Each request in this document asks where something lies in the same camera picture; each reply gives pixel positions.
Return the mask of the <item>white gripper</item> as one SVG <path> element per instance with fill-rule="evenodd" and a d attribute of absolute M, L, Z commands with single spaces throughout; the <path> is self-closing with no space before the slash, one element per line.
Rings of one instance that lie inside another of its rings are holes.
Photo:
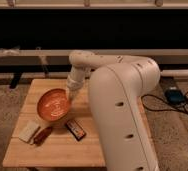
<path fill-rule="evenodd" d="M 67 77 L 68 100 L 73 101 L 84 83 L 86 70 L 84 68 L 72 67 Z"/>

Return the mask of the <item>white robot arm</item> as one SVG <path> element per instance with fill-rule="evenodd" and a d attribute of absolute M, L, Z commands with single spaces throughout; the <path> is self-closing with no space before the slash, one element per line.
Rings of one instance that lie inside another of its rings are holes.
<path fill-rule="evenodd" d="M 71 93 L 91 74 L 88 101 L 107 171 L 160 171 L 138 107 L 138 99 L 159 82 L 158 64 L 149 57 L 83 50 L 72 51 L 69 61 Z"/>

